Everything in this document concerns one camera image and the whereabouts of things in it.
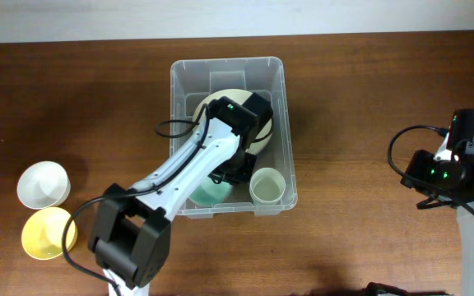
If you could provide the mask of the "yellow small bowl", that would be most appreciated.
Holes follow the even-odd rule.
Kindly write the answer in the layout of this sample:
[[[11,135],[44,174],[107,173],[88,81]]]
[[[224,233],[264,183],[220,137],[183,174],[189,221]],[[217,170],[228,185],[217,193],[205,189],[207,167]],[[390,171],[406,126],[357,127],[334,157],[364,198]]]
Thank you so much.
[[[70,214],[59,207],[49,207],[35,212],[23,227],[21,245],[24,251],[36,260],[51,260],[60,257],[62,235]]]

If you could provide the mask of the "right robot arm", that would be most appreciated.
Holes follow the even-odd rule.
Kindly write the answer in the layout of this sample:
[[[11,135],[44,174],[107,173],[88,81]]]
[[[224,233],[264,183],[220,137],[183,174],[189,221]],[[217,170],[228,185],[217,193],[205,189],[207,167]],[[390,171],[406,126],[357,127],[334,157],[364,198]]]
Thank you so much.
[[[417,208],[448,206],[457,212],[461,238],[461,293],[474,295],[474,109],[458,109],[449,128],[435,129],[443,142],[435,153],[415,152],[401,173],[403,186],[426,197]]]

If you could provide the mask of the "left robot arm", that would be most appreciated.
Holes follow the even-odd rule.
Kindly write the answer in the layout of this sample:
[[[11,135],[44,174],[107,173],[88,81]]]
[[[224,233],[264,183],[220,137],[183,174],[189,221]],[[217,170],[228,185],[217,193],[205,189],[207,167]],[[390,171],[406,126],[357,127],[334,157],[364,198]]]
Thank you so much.
[[[170,253],[171,223],[206,179],[232,185],[251,179],[256,156],[249,147],[273,128],[269,99],[252,93],[237,103],[227,96],[202,106],[197,130],[154,173],[104,193],[88,248],[112,295],[146,288]]]

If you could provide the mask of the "cream cup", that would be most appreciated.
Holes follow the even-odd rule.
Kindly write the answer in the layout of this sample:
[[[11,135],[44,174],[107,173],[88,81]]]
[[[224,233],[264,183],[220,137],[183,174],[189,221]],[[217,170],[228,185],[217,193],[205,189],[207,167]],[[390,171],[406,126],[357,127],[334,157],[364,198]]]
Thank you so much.
[[[261,168],[251,177],[249,193],[259,205],[273,205],[279,202],[286,190],[286,180],[274,168]]]

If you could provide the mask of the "green cup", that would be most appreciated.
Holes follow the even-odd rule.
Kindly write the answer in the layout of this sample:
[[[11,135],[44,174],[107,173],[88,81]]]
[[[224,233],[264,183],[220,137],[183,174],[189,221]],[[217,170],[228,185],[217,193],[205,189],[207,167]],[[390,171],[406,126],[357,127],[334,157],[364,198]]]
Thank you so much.
[[[250,189],[252,203],[257,205],[277,204],[284,194],[284,190],[278,186],[257,185]]]

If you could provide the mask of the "mint green small bowl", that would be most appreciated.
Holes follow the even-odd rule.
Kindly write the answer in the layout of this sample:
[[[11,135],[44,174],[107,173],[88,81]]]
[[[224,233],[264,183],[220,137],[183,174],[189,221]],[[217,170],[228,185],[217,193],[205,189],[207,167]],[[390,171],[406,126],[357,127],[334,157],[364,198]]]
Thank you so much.
[[[205,178],[188,199],[198,206],[211,207],[224,202],[232,191],[233,186],[228,183],[217,184]]]

